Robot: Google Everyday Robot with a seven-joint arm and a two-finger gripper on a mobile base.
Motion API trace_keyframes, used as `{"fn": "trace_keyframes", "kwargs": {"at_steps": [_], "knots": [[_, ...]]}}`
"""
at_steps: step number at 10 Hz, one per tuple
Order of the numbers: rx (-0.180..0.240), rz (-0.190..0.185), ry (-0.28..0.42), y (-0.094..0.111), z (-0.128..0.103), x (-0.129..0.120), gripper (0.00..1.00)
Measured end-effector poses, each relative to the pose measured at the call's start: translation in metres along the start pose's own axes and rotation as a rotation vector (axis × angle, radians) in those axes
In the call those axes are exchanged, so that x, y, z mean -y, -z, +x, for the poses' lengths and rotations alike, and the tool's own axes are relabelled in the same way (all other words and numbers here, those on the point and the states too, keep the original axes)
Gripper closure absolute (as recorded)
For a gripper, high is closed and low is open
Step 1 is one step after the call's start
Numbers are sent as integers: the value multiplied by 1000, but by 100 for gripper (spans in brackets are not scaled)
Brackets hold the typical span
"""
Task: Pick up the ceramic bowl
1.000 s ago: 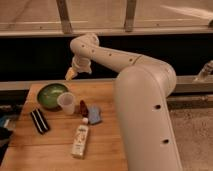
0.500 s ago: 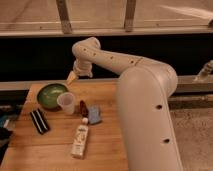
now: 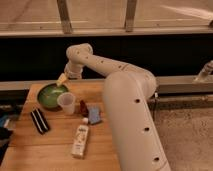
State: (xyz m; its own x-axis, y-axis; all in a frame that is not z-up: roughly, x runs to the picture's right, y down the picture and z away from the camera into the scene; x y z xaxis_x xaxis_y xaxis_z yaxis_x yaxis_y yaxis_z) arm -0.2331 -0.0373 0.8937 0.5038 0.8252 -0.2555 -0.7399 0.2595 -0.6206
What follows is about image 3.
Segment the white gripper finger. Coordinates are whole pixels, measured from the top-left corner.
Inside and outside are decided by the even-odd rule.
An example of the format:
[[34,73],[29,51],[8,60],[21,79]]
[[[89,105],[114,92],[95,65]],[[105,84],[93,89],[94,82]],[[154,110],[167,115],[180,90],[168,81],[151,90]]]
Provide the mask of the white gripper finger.
[[62,73],[59,78],[56,81],[57,86],[61,86],[63,83],[65,83],[68,80],[68,77],[65,73]]

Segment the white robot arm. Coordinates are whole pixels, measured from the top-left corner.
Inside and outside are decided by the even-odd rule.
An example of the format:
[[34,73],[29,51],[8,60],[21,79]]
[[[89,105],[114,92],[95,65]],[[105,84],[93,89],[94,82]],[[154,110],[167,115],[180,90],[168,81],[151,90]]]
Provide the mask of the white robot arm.
[[66,49],[65,76],[79,79],[84,67],[103,75],[103,103],[121,171],[171,171],[147,100],[157,81],[148,70],[93,53],[88,43]]

